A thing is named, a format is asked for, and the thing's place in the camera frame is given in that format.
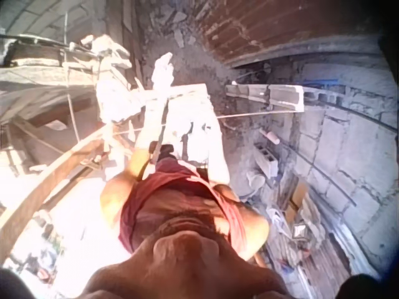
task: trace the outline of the person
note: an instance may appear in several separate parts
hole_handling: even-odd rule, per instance
[[[289,298],[276,272],[247,262],[269,225],[228,186],[216,117],[207,176],[161,150],[143,179],[163,107],[147,103],[128,166],[100,197],[107,224],[132,256],[94,273],[79,298]]]

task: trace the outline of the wooden plank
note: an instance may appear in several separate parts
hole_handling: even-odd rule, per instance
[[[38,175],[38,183],[21,203],[0,217],[0,264],[9,256],[19,235],[51,191],[94,149],[102,145],[107,126],[81,140]]]

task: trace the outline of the maroon shirt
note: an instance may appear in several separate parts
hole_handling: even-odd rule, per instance
[[[145,201],[160,188],[174,189],[183,193],[189,192],[191,195],[214,199],[229,223],[231,246],[237,253],[246,249],[244,224],[238,208],[225,200],[208,182],[202,179],[194,166],[184,161],[165,158],[157,163],[156,171],[153,174],[135,186],[122,207],[119,239],[131,254],[136,249],[132,245],[132,236],[138,212]]]

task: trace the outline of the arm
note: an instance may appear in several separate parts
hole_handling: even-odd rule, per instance
[[[220,184],[216,185],[214,189],[227,201],[231,201],[232,204],[236,205],[243,218],[247,249],[240,256],[244,260],[249,260],[266,242],[269,235],[269,223],[262,215],[241,203],[229,186]]]
[[[146,110],[145,121],[128,166],[120,174],[109,180],[100,196],[103,216],[111,229],[118,233],[122,207],[132,189],[140,180],[140,173],[150,160],[148,148],[151,141],[158,140],[161,131],[161,112],[151,108]]]

